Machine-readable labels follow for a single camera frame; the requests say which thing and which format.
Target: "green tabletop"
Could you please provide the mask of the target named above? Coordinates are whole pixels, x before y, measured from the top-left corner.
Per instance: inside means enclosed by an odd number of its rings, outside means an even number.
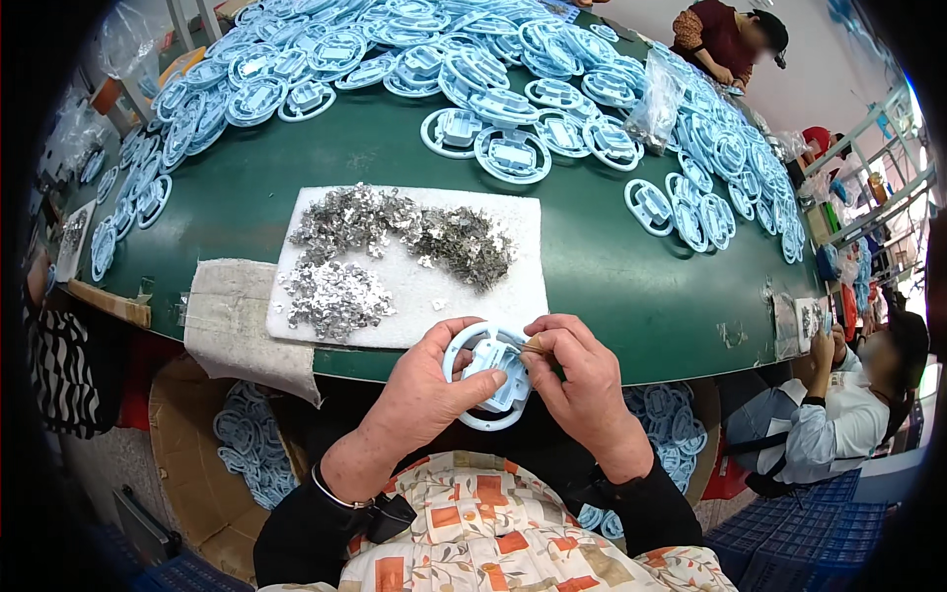
[[[597,20],[582,13],[577,23],[587,27]],[[640,60],[648,51],[640,40],[615,47]],[[516,67],[509,79],[511,89],[522,92],[532,76]],[[663,188],[669,172],[681,171],[671,152],[646,154],[632,172],[609,169],[594,156],[556,157],[546,179],[515,186],[494,179],[476,160],[444,158],[421,143],[424,118],[451,106],[444,96],[403,99],[381,84],[338,94],[329,111],[309,121],[272,117],[252,128],[230,126],[171,174],[173,191],[161,218],[118,244],[102,282],[91,280],[86,242],[80,279],[135,297],[142,278],[153,278],[152,329],[183,339],[175,305],[199,260],[276,262],[300,188],[362,181],[538,198],[549,309],[578,315],[615,352],[625,384],[773,362],[772,313],[760,296],[767,280],[793,297],[824,295],[812,253],[801,264],[786,264],[778,237],[757,222],[738,216],[729,248],[704,254],[691,251],[676,233],[656,238],[645,232],[625,207],[624,186],[642,178]],[[116,144],[108,152],[102,170],[117,164]],[[125,173],[97,207],[94,224],[114,211]],[[93,199],[97,183],[79,190],[67,209]],[[714,183],[715,192],[727,195],[720,179]],[[319,346],[313,371],[384,381],[400,354]]]

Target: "white wall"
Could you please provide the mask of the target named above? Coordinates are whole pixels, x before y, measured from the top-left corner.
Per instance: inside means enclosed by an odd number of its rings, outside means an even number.
[[[759,111],[774,131],[820,125],[847,132],[867,114],[866,103],[887,96],[884,64],[869,57],[832,22],[825,0],[774,2],[770,11],[789,31],[787,67],[780,70],[772,61],[755,66],[746,103]],[[724,3],[740,12],[756,8],[748,0]],[[611,0],[596,4],[594,12],[671,45],[671,23],[690,4],[690,0]],[[866,156],[882,146],[881,137],[875,128],[859,141]]]

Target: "white shirt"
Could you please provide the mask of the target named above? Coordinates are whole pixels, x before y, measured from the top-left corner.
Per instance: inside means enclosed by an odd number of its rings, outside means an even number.
[[[802,405],[806,387],[794,378],[779,388],[796,405],[790,420],[772,419],[767,436],[789,432],[785,445],[760,451],[757,472],[765,475],[786,454],[786,467],[774,480],[813,483],[857,469],[871,458],[887,430],[889,410],[868,389],[870,382],[854,352],[833,372],[826,406]]]

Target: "black and white striped clothing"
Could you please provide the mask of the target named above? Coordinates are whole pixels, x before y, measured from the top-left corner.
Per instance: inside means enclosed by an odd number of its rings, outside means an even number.
[[[85,439],[104,434],[115,425],[121,402],[108,368],[101,367],[108,355],[74,314],[41,311],[26,291],[24,302],[27,368],[46,429]]]

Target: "black hair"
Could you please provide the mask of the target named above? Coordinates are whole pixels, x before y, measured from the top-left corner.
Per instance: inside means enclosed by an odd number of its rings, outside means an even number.
[[[785,70],[786,60],[783,55],[786,52],[786,46],[789,45],[789,32],[786,30],[786,26],[772,12],[754,10],[750,14],[757,17],[757,26],[763,29],[766,38],[769,40],[770,49],[776,53],[773,59],[776,65]]]
[[[897,432],[914,405],[915,390],[927,364],[930,341],[924,319],[919,314],[893,310],[888,312],[891,343],[901,358],[894,377],[896,400],[888,401],[888,425],[882,443]]]
[[[835,141],[841,142],[843,137],[845,137],[845,134],[835,134]],[[838,152],[838,155],[842,157],[842,160],[845,160],[849,154],[851,154],[851,144],[848,144],[845,148]]]

